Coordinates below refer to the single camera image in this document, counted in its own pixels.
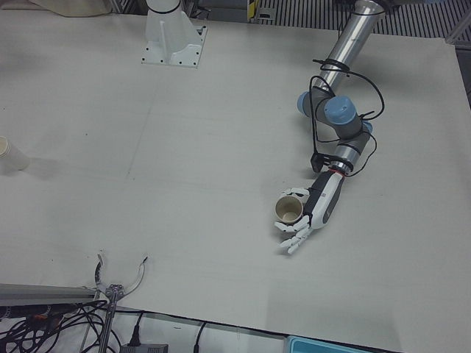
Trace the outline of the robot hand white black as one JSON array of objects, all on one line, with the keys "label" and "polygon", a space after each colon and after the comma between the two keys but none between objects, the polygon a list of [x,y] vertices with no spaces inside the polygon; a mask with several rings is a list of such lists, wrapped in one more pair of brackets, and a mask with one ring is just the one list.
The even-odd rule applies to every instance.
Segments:
[{"label": "robot hand white black", "polygon": [[344,175],[334,169],[323,171],[309,188],[289,188],[275,204],[275,226],[290,234],[280,248],[293,254],[309,235],[324,227],[331,216],[344,182]]}]

